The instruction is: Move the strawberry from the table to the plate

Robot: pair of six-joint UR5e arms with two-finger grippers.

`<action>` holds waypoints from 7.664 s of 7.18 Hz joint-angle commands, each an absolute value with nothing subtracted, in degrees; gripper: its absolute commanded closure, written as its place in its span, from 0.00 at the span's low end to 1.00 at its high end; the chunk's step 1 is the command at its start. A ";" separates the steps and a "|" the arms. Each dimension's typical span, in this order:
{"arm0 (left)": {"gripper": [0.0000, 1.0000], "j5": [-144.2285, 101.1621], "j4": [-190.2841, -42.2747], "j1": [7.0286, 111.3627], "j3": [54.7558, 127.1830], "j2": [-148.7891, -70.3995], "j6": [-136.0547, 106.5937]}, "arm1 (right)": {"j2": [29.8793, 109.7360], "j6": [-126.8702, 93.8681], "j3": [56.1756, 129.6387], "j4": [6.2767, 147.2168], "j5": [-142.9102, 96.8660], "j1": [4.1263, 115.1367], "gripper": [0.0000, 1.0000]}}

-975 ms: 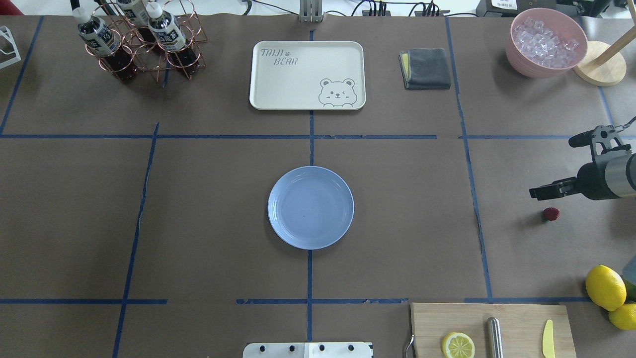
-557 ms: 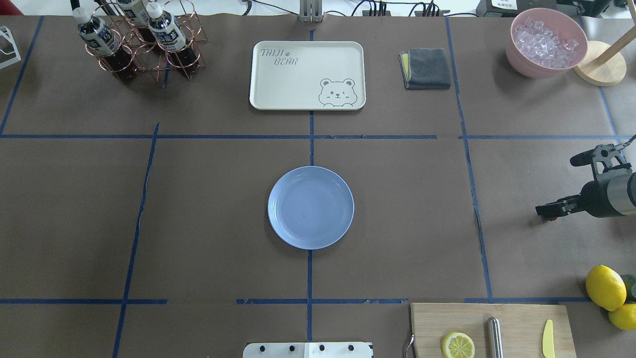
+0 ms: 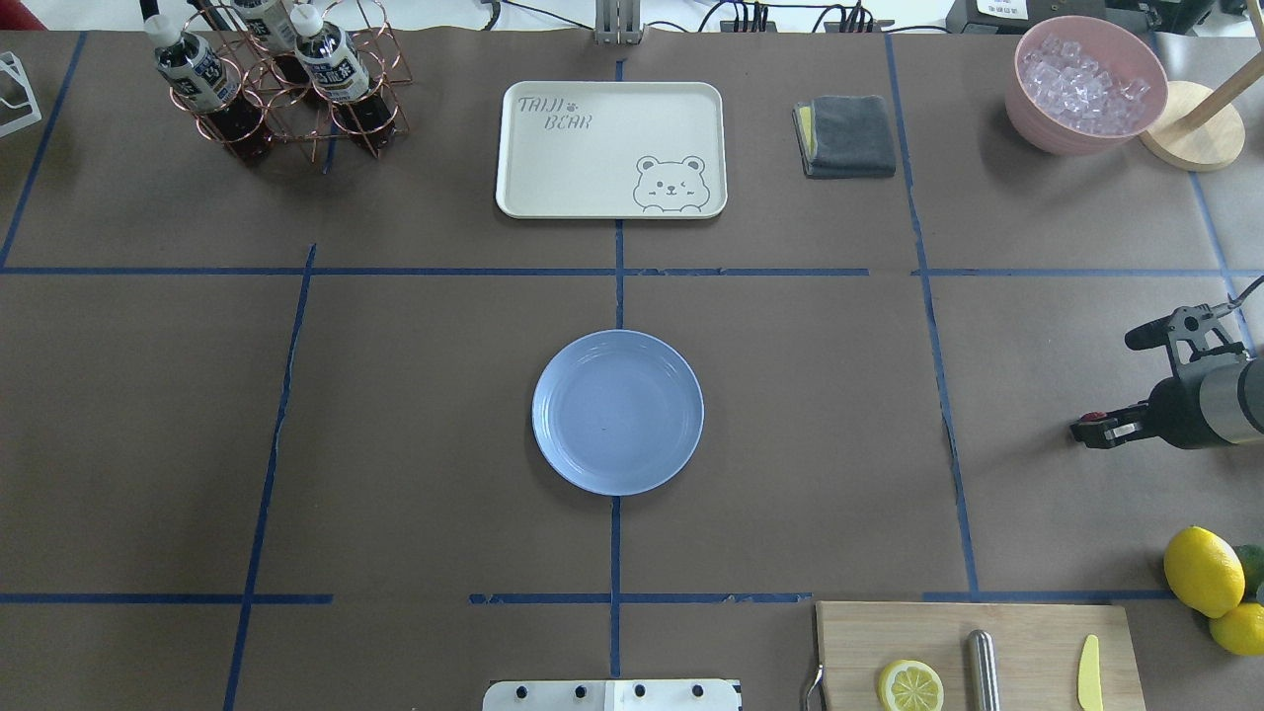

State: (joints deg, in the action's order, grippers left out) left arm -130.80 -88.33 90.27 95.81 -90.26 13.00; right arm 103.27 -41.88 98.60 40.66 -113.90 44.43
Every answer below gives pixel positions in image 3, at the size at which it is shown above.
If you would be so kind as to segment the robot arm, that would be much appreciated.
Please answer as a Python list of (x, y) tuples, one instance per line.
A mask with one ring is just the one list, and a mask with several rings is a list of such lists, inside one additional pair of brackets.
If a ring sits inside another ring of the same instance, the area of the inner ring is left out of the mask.
[(1261, 361), (1232, 361), (1192, 376), (1168, 377), (1152, 387), (1146, 400), (1088, 412), (1068, 430), (1074, 442), (1093, 449), (1141, 439), (1160, 439), (1186, 450), (1260, 444)]

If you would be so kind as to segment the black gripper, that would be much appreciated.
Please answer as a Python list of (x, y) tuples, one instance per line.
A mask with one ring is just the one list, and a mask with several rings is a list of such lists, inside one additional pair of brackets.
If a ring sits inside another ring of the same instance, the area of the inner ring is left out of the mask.
[(1071, 423), (1071, 435), (1090, 449), (1111, 449), (1159, 436), (1172, 447), (1193, 450), (1207, 448), (1207, 424), (1197, 399), (1177, 377), (1157, 382), (1146, 397), (1146, 407), (1121, 407), (1105, 411), (1103, 423)]

